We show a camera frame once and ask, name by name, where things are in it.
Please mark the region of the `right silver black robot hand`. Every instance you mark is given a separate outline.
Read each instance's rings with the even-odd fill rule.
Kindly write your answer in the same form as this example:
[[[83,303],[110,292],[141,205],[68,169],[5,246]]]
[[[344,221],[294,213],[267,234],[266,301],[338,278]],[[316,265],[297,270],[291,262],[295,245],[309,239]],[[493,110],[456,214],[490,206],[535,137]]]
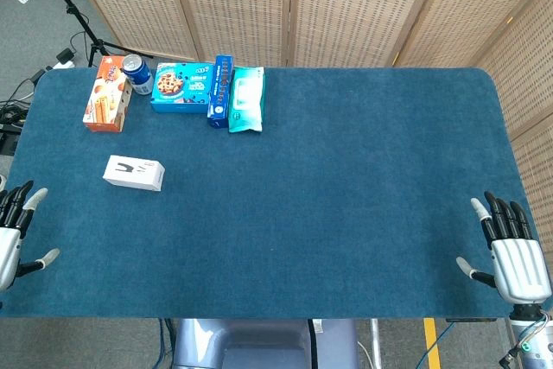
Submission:
[[[531,233],[525,210],[515,201],[509,203],[484,193],[484,206],[477,198],[470,200],[493,263],[493,274],[474,268],[462,257],[456,259],[470,279],[499,292],[513,305],[541,304],[552,296],[550,275],[539,242]]]

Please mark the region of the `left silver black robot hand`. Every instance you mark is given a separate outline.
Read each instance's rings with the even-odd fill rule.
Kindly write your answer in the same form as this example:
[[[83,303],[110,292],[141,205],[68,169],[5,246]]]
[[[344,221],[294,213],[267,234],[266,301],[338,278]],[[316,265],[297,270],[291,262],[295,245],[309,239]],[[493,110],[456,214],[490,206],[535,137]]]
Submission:
[[[42,258],[22,263],[22,243],[38,205],[48,195],[40,188],[27,198],[34,186],[28,181],[10,191],[1,191],[1,291],[9,289],[17,278],[46,269],[60,255],[60,249],[48,251]]]

